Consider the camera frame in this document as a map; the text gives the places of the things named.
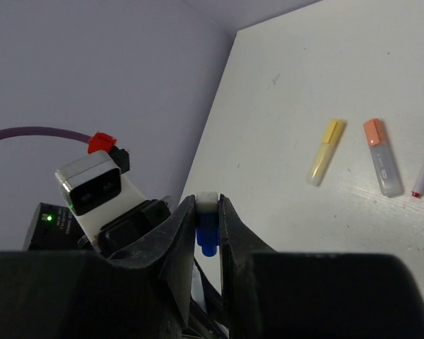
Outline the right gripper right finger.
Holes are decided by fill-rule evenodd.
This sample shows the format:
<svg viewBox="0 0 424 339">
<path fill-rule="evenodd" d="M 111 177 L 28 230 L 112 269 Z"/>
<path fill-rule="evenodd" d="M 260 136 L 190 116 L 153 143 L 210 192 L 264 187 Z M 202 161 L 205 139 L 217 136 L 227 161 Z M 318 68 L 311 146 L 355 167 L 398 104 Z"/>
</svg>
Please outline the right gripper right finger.
<svg viewBox="0 0 424 339">
<path fill-rule="evenodd" d="M 424 338 L 424 301 L 390 254 L 278 252 L 218 202 L 231 338 Z"/>
</svg>

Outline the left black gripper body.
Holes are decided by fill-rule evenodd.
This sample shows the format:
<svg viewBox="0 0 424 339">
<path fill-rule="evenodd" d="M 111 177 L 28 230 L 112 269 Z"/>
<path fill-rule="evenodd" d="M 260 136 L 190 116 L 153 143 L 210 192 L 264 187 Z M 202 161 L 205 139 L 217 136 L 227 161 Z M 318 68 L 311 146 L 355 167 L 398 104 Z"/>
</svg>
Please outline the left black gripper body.
<svg viewBox="0 0 424 339">
<path fill-rule="evenodd" d="M 169 200 L 166 196 L 162 200 L 144 201 L 101 227 L 94 242 L 87 244 L 88 238 L 83 235 L 77 242 L 78 248 L 94 250 L 109 258 L 165 222 L 171 215 Z"/>
</svg>

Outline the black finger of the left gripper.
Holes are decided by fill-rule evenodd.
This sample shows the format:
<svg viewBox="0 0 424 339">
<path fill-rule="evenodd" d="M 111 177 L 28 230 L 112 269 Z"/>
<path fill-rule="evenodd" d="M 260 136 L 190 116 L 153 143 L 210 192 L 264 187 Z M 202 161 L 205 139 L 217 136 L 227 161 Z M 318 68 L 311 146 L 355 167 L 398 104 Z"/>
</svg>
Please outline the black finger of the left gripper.
<svg viewBox="0 0 424 339">
<path fill-rule="evenodd" d="M 190 283 L 189 318 L 184 338 L 229 338 L 223 298 L 194 259 Z"/>
</svg>

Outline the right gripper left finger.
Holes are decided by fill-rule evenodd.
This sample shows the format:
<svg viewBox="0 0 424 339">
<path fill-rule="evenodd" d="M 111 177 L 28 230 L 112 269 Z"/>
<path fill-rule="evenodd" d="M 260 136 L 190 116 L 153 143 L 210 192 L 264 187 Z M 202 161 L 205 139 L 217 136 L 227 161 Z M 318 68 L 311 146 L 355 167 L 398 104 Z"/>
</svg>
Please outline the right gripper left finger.
<svg viewBox="0 0 424 339">
<path fill-rule="evenodd" d="M 144 237 L 93 251 L 0 251 L 0 338 L 179 338 L 189 321 L 195 197 Z"/>
</svg>

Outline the small blue pen cap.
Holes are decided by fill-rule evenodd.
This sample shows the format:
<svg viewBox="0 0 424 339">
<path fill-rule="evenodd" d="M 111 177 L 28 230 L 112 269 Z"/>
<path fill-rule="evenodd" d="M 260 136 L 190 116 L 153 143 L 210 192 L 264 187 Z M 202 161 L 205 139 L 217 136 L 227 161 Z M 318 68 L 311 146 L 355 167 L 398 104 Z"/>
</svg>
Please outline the small blue pen cap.
<svg viewBox="0 0 424 339">
<path fill-rule="evenodd" d="M 217 211 L 198 209 L 196 212 L 196 241 L 206 257 L 213 257 L 220 244 L 219 217 Z"/>
</svg>

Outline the clear orange highlighter pen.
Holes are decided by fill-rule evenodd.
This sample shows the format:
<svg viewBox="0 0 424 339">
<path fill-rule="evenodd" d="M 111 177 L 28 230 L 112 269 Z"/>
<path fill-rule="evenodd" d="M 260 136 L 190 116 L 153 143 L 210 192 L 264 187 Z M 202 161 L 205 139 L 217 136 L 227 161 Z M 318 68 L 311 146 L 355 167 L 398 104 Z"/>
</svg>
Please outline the clear orange highlighter pen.
<svg viewBox="0 0 424 339">
<path fill-rule="evenodd" d="M 387 136 L 387 142 L 370 147 L 375 174 L 383 196 L 393 198 L 404 192 L 396 160 Z"/>
</svg>

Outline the yellow highlighter pen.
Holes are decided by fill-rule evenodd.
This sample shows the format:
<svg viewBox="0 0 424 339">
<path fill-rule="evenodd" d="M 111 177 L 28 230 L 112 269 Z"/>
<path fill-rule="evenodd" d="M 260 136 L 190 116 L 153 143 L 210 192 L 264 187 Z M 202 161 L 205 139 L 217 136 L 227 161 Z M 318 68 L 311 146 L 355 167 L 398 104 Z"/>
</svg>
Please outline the yellow highlighter pen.
<svg viewBox="0 0 424 339">
<path fill-rule="evenodd" d="M 338 143 L 336 145 L 325 145 L 321 142 L 319 150 L 307 175 L 308 184 L 320 186 L 329 168 Z"/>
</svg>

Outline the orange pen cap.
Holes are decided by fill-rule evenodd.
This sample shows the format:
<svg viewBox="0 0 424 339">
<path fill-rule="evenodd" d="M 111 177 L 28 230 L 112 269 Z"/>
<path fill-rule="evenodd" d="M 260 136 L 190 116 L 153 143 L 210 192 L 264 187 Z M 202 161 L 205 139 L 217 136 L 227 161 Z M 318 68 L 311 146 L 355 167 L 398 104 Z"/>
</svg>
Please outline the orange pen cap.
<svg viewBox="0 0 424 339">
<path fill-rule="evenodd" d="M 370 147 L 387 142 L 387 134 L 382 120 L 377 118 L 368 120 L 363 124 L 363 128 L 367 144 Z"/>
</svg>

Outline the yellow pen cap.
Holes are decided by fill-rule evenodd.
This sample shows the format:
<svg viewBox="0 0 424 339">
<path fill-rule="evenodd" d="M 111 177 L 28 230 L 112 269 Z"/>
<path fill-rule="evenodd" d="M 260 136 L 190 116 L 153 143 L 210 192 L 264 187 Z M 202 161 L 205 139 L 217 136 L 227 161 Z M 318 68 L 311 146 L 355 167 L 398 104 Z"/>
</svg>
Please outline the yellow pen cap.
<svg viewBox="0 0 424 339">
<path fill-rule="evenodd" d="M 336 145 L 346 127 L 346 121 L 342 119 L 332 119 L 326 128 L 322 138 L 322 143 L 325 145 Z"/>
</svg>

